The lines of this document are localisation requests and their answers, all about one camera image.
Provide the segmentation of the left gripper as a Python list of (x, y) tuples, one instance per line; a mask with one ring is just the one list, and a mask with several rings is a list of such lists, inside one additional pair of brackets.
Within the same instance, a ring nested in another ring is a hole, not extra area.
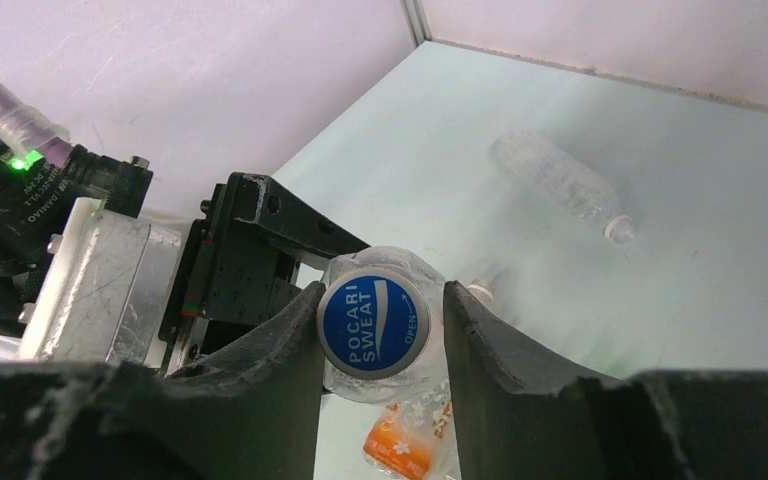
[(158, 333), (163, 371), (220, 350), (284, 308), (299, 292), (292, 257), (328, 262), (369, 247), (267, 175), (231, 174), (201, 211)]

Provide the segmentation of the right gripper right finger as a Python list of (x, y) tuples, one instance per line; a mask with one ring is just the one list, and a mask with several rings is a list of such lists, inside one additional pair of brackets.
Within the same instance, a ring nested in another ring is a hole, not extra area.
[(768, 371), (650, 370), (619, 380), (444, 288), (466, 479), (768, 479)]

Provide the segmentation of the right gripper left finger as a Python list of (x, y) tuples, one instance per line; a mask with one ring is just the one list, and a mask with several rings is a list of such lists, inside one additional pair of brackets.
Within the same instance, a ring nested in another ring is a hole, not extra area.
[(0, 479), (312, 478), (324, 291), (312, 282), (167, 377), (131, 363), (0, 363)]

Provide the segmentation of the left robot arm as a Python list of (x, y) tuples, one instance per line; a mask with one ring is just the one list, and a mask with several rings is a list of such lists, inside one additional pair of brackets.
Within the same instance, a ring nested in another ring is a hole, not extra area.
[(174, 372), (233, 342), (361, 239), (277, 180), (234, 173), (190, 219), (144, 206), (152, 174), (68, 148), (59, 168), (0, 140), (0, 338), (28, 361)]

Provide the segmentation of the Pocari Sweat blue cap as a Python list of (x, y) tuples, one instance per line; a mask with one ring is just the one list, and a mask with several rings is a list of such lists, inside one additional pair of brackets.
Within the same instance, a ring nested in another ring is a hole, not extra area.
[(317, 329), (324, 354), (337, 370), (377, 381), (419, 358), (430, 336), (431, 316), (425, 297), (406, 276), (369, 266), (326, 288)]

